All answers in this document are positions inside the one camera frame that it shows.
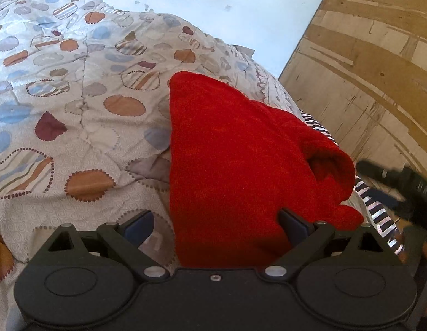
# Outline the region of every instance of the wooden floor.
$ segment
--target wooden floor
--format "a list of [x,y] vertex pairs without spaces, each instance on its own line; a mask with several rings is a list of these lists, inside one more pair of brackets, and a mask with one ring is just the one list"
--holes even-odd
[[355,161],[427,177],[427,0],[323,0],[280,81]]

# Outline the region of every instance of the bedspread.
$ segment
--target bedspread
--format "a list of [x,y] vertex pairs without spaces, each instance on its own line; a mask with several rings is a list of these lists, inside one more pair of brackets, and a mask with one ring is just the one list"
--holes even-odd
[[102,0],[0,0],[0,330],[23,325],[12,286],[62,223],[93,230],[149,209],[155,230],[142,250],[178,265],[168,81],[180,70],[302,118],[263,67],[177,16]]

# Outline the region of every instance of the metal screw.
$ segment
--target metal screw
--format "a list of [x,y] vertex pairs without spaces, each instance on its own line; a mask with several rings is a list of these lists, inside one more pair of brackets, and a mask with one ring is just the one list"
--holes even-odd
[[222,277],[221,277],[221,275],[210,275],[210,279],[212,280],[212,281],[221,281],[221,279],[222,279]]
[[162,277],[166,274],[166,269],[161,266],[149,266],[144,270],[144,275],[147,277]]
[[272,265],[266,268],[265,273],[270,277],[282,277],[287,273],[287,269],[283,266]]

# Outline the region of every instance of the red cloth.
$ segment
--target red cloth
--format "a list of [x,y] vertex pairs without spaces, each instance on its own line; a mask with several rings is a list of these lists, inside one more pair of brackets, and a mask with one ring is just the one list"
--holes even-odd
[[363,222],[339,206],[355,169],[327,137],[200,74],[175,74],[170,90],[170,212],[183,266],[269,265],[290,248],[282,207],[342,230]]

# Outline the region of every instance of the striped fabric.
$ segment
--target striped fabric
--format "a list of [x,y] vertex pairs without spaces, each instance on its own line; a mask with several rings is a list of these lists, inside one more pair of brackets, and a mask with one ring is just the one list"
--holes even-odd
[[28,148],[15,150],[0,164],[0,199],[44,191],[51,177],[52,158]]
[[71,17],[74,14],[74,12],[77,11],[77,8],[78,7],[76,4],[70,2],[54,10],[52,14],[54,15],[54,17],[57,17],[59,20],[64,20],[68,17]]
[[[323,135],[327,136],[330,140],[336,143],[328,130],[325,129],[311,115],[305,113],[303,110],[301,110],[301,115],[308,126],[320,131]],[[366,209],[368,210],[369,219],[378,233],[382,236],[382,238],[385,239],[389,247],[396,254],[400,253],[403,250],[403,246],[400,245],[394,237],[394,232],[397,230],[397,226],[388,216],[388,213],[386,212],[383,205],[366,195],[366,192],[369,190],[369,188],[358,176],[356,176],[354,190],[364,201]]]
[[146,46],[136,39],[132,41],[123,40],[116,43],[116,50],[124,55],[139,56],[145,53],[146,49]]

